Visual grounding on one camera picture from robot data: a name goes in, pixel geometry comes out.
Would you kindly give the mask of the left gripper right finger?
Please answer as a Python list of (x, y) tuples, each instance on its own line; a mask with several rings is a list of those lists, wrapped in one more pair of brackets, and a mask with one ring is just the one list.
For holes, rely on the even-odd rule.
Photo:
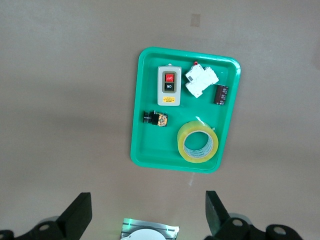
[(264, 231), (256, 228), (244, 215), (228, 213), (214, 190), (205, 192), (205, 216), (211, 232), (207, 240), (301, 240), (291, 227), (270, 224)]

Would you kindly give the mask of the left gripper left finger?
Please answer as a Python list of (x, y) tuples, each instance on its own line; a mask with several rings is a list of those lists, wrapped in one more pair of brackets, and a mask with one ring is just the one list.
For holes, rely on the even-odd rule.
[(92, 196), (80, 193), (75, 200), (55, 217), (36, 224), (30, 231), (15, 236), (9, 229), (0, 231), (2, 240), (79, 240), (92, 220)]

